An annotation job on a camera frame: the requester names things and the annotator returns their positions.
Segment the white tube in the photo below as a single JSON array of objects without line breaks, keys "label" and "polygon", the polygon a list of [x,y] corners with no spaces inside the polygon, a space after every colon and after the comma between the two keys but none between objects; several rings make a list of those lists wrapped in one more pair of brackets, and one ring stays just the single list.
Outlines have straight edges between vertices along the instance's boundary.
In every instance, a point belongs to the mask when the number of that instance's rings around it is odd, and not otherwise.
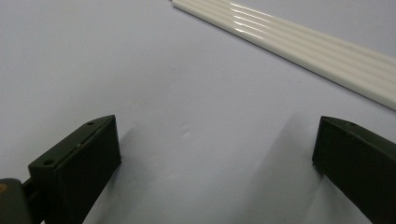
[{"label": "white tube", "polygon": [[228,0],[173,5],[396,110],[396,60]]}]

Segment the white surface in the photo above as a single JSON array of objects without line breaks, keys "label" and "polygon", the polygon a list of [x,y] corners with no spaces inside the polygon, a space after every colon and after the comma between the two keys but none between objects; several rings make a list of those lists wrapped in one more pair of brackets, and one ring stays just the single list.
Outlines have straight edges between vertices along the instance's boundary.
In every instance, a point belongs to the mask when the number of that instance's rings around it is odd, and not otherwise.
[{"label": "white surface", "polygon": [[[393,0],[240,2],[396,57]],[[85,223],[369,223],[311,165],[319,117],[396,142],[394,111],[169,1],[0,1],[0,176],[107,114],[122,166]]]},{"label": "white surface", "polygon": [[173,0],[219,28],[396,110],[396,59],[229,0]]}]

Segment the cream plastic strip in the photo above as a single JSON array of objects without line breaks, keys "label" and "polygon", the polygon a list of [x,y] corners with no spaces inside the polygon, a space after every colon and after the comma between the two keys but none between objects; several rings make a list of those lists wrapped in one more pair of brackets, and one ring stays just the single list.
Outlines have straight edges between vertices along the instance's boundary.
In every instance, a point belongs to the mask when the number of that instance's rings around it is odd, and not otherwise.
[{"label": "cream plastic strip", "polygon": [[396,60],[227,0],[172,4],[396,110]]}]

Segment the white ribbed strip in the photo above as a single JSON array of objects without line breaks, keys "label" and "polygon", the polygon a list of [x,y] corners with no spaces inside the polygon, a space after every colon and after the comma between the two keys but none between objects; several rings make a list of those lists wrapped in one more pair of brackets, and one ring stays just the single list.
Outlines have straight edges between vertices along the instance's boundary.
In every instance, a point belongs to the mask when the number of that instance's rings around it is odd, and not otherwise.
[{"label": "white ribbed strip", "polygon": [[396,110],[396,60],[228,0],[173,5]]}]

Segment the metal screw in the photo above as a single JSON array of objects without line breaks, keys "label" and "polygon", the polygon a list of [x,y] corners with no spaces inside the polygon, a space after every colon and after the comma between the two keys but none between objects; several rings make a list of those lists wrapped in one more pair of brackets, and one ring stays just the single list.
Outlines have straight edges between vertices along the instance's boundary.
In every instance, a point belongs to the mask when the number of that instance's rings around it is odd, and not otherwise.
[{"label": "metal screw", "polygon": [[3,193],[7,189],[7,185],[0,184],[0,193]]}]

